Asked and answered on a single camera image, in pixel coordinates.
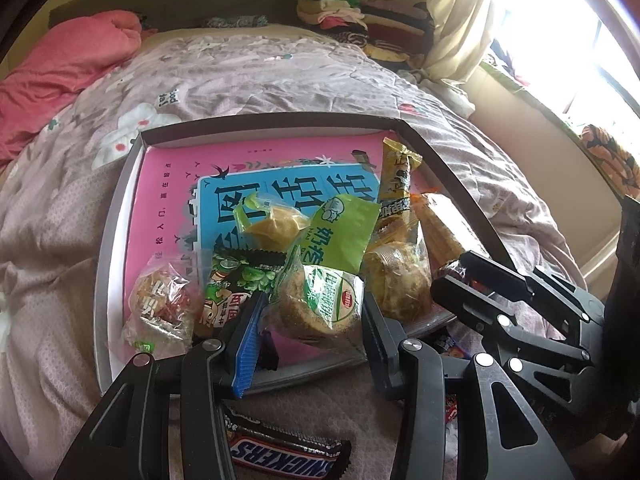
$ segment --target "green snack bag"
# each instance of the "green snack bag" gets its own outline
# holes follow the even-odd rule
[[[204,308],[194,327],[196,339],[218,335],[238,316],[242,304],[256,290],[271,292],[277,273],[285,263],[283,253],[216,248],[204,293]]]
[[[300,240],[302,263],[357,274],[380,204],[340,194],[320,206]]]

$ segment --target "pink blanket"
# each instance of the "pink blanket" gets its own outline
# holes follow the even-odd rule
[[[60,23],[0,81],[0,169],[89,85],[140,49],[140,22],[126,10]]]

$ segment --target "bed sheet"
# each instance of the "bed sheet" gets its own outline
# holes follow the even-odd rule
[[[457,174],[518,267],[551,266],[584,286],[547,206],[508,156],[359,48],[247,35],[165,41],[95,82],[53,118],[33,143],[30,163],[23,164],[23,153],[0,190],[0,282],[12,312],[0,355],[0,430],[35,480],[52,477],[99,400],[95,271],[130,140],[162,124],[299,110],[407,121]],[[515,311],[527,330],[553,333],[528,307],[518,304]],[[465,350],[479,348],[477,335],[455,332]],[[401,413],[373,393],[366,367],[249,398],[239,409],[292,430],[348,438],[353,454],[343,478],[388,478]],[[448,431],[454,438],[455,427]],[[173,449],[179,454],[179,446]],[[172,468],[178,478],[178,460]],[[454,463],[447,468],[451,476]],[[249,470],[238,470],[238,477],[267,478]]]
[[[166,32],[158,32],[149,36],[142,42],[140,52],[148,52],[156,46],[169,40],[186,40],[207,36],[214,40],[224,40],[231,36],[257,36],[260,38],[275,38],[278,40],[298,40],[300,38],[314,38],[318,41],[335,43],[335,40],[322,36],[312,30],[301,27],[291,27],[290,25],[280,25],[274,23],[265,27],[238,27],[238,28],[178,28]]]

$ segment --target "yellow snack wrapper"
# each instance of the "yellow snack wrapper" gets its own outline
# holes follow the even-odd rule
[[[411,195],[411,207],[438,268],[457,260],[466,251],[488,256],[484,245],[448,196],[440,193]]]
[[[411,204],[409,188],[411,172],[422,163],[422,157],[404,144],[385,137],[382,147],[382,171],[378,202],[381,205],[376,230],[402,218]]]

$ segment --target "snack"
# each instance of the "snack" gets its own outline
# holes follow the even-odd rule
[[[251,223],[245,206],[266,213],[265,218]],[[241,233],[252,236],[265,251],[286,253],[300,231],[309,226],[309,218],[282,200],[268,195],[251,193],[234,208],[234,217]]]
[[[430,256],[442,267],[466,251],[488,253],[449,197],[440,193],[411,195],[411,208],[420,220]]]
[[[219,333],[254,291],[270,292],[284,259],[283,253],[216,248],[196,337],[208,339]]]
[[[389,242],[367,251],[362,273],[385,317],[408,325],[430,313],[431,271],[420,245]]]
[[[340,194],[316,211],[300,240],[302,263],[357,274],[380,204]]]
[[[161,359],[184,354],[202,309],[193,253],[151,260],[129,296],[131,315],[122,337],[133,348]]]
[[[410,209],[411,172],[421,163],[420,155],[409,150],[404,144],[385,137],[378,190],[378,202],[382,207],[376,231],[397,219],[407,221],[406,216]]]
[[[394,140],[383,142],[382,208],[361,274],[382,314],[408,325],[431,313],[429,255],[409,200],[410,174],[422,157]]]
[[[351,443],[309,437],[270,426],[225,406],[226,436],[237,465],[298,479],[340,478]]]
[[[364,284],[341,270],[304,266],[295,247],[260,326],[322,348],[360,346]]]

